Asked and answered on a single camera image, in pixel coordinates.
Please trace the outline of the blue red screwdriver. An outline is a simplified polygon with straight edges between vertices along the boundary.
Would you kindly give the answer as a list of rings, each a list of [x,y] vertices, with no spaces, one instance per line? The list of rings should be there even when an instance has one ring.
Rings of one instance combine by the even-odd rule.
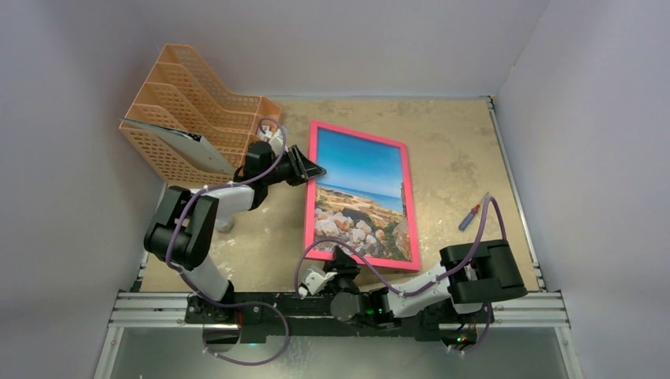
[[[482,196],[482,198],[480,199],[480,201],[479,201],[474,207],[471,208],[471,210],[469,211],[469,213],[464,217],[464,219],[463,219],[463,220],[460,222],[460,224],[458,225],[458,230],[459,230],[459,231],[464,231],[464,230],[469,226],[469,224],[472,222],[472,220],[474,219],[474,217],[478,214],[479,210],[481,209],[481,207],[482,207],[484,201],[485,201],[486,198],[489,196],[489,194],[490,194],[489,192],[486,192],[486,193]]]

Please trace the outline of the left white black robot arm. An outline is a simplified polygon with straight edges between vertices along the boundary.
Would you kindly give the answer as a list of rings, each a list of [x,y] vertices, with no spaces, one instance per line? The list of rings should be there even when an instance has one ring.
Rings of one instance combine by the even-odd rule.
[[[168,187],[145,232],[144,248],[206,300],[209,317],[227,322],[235,315],[234,287],[209,257],[216,227],[231,221],[237,212],[256,209],[270,186],[281,182],[300,186],[326,172],[295,145],[276,153],[269,143],[254,142],[231,182],[211,189]]]

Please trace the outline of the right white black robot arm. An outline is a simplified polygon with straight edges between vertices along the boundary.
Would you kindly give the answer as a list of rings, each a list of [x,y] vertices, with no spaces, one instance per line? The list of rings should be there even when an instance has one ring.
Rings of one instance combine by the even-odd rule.
[[[331,315],[350,325],[377,330],[410,321],[463,321],[494,302],[527,295],[510,244],[505,239],[447,246],[424,274],[398,285],[360,290],[356,261],[337,247],[333,258],[303,283],[311,295],[331,296]]]

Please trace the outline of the grey folder in organizer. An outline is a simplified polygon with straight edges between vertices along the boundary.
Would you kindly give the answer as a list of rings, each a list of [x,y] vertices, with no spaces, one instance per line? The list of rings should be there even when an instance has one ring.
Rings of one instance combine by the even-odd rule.
[[[153,133],[199,170],[213,174],[232,174],[235,171],[228,159],[221,155],[201,134],[129,118],[120,118],[120,120],[135,128]]]

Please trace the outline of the orange plastic file organizer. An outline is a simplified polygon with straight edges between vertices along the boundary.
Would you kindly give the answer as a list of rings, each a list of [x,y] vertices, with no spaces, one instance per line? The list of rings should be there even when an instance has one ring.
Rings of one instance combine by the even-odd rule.
[[[278,142],[281,108],[265,96],[229,90],[191,46],[160,52],[120,130],[167,183],[226,183],[250,144]]]

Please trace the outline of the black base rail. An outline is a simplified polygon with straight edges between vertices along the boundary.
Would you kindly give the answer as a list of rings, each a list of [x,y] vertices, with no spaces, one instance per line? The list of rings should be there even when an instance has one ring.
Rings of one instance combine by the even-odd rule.
[[[185,322],[203,327],[214,343],[264,343],[270,336],[408,337],[420,342],[475,343],[493,316],[486,306],[459,314],[450,300],[417,315],[395,318],[383,306],[358,308],[346,316],[331,312],[333,295],[297,298],[290,292],[236,292],[229,307],[191,295]]]

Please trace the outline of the aluminium extrusion rail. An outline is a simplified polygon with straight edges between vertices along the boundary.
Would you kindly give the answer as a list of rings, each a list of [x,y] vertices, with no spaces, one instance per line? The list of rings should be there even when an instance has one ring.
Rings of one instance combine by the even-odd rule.
[[[188,324],[187,293],[121,293],[113,305],[111,328],[202,328]],[[560,293],[534,292],[494,302],[493,328],[568,328],[569,317]]]

